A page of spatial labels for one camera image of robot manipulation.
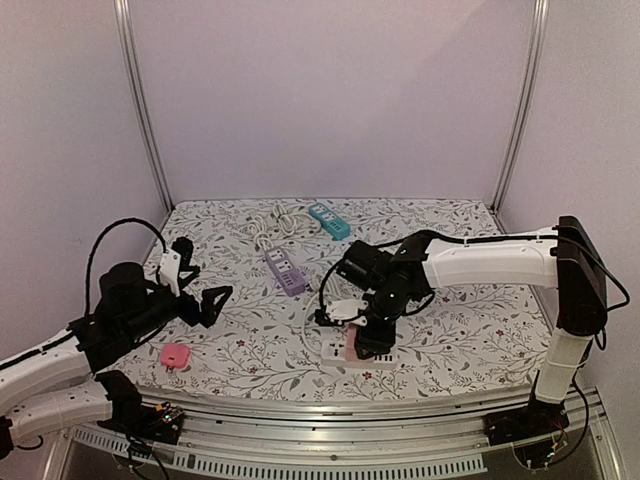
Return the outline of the light pink cube socket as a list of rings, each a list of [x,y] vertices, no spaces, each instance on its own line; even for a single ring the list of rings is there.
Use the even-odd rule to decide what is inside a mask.
[[[359,331],[358,325],[349,324],[345,343],[345,359],[350,363],[369,363],[369,359],[360,359],[356,351],[356,338]]]

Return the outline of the pink plug adapter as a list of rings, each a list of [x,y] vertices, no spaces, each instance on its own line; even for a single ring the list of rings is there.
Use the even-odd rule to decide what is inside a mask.
[[[191,350],[187,345],[168,343],[160,352],[159,362],[167,372],[182,371],[189,366]]]

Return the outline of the white power strip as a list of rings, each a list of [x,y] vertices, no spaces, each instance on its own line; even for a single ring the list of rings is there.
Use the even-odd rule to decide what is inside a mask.
[[[398,356],[396,351],[392,350],[381,356],[359,359],[355,351],[343,342],[326,340],[321,346],[320,361],[323,366],[336,368],[390,370],[397,365]]]

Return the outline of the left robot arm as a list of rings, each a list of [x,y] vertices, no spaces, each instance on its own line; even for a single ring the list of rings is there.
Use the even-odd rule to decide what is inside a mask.
[[[186,287],[200,274],[193,243],[180,237],[161,245],[154,279],[136,262],[114,265],[99,279],[91,303],[86,284],[83,315],[43,343],[1,364],[1,455],[32,448],[33,440],[96,423],[135,442],[177,444],[183,413],[170,403],[144,405],[133,382],[115,364],[154,339],[171,321],[215,325],[233,289],[199,296]]]

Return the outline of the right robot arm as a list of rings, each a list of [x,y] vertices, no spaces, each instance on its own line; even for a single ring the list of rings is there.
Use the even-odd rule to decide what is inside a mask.
[[[461,285],[513,284],[555,289],[558,314],[530,404],[517,427],[537,436],[552,424],[591,342],[602,344],[610,312],[607,269],[580,221],[562,216],[550,228],[511,235],[455,238],[421,230],[392,243],[354,242],[333,272],[363,291],[360,302],[323,303],[319,316],[332,324],[356,323],[354,348],[365,360],[388,353],[399,319],[425,308],[436,290]]]

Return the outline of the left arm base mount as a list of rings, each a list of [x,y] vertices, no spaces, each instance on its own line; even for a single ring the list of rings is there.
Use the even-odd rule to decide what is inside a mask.
[[[106,390],[112,414],[97,425],[130,437],[177,445],[184,423],[184,411],[164,402],[157,406],[144,405],[135,385],[119,371],[97,374],[95,380]]]

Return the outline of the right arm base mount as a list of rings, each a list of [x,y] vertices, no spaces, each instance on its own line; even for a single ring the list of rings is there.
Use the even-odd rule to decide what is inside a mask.
[[[482,422],[491,446],[547,435],[569,426],[563,403],[548,404],[536,399],[522,407],[488,413]]]

